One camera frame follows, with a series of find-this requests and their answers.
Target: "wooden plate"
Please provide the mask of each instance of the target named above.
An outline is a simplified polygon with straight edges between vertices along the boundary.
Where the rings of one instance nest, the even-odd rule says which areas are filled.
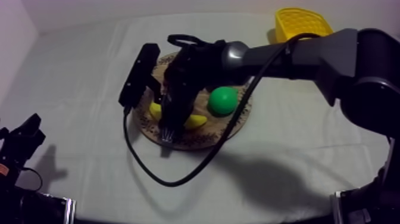
[[[153,77],[155,77],[160,83],[163,83],[164,72],[167,69],[169,63],[173,61],[174,57],[177,53],[172,53],[161,57],[157,61],[157,65],[153,70]],[[247,89],[247,85],[243,86],[232,86],[239,90],[238,97],[239,100],[242,99],[244,92]],[[200,91],[195,101],[195,108],[192,114],[200,114],[206,116],[208,121],[202,127],[186,131],[181,140],[171,145],[164,145],[158,139],[159,129],[158,122],[152,118],[149,112],[149,106],[153,99],[153,93],[150,89],[146,89],[142,99],[138,107],[136,108],[136,114],[138,116],[138,122],[140,130],[142,133],[151,141],[156,144],[172,148],[175,150],[200,150],[212,147],[217,143],[220,139],[222,133],[224,132],[229,120],[232,118],[232,115],[227,117],[214,117],[207,110],[207,103],[210,93],[205,89]],[[236,123],[236,126],[231,131],[229,138],[235,135],[240,128],[245,124],[250,111],[251,111],[252,97],[250,97],[245,109],[242,112],[239,120]]]

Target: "white table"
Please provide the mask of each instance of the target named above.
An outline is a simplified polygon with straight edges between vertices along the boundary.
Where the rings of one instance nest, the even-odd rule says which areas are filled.
[[[335,30],[343,24],[332,24]],[[182,14],[80,26],[42,36],[0,107],[1,126],[42,118],[45,143],[28,166],[43,192],[77,200],[78,217],[127,223],[278,223],[329,212],[328,196],[369,183],[386,139],[330,108],[315,84],[263,79],[243,129],[193,181],[178,188],[144,174],[123,140],[121,87],[143,44],[177,51],[172,33],[205,41],[268,44],[272,15]],[[204,154],[172,152],[134,133],[133,146],[157,175],[176,180]],[[35,185],[23,175],[20,185]]]

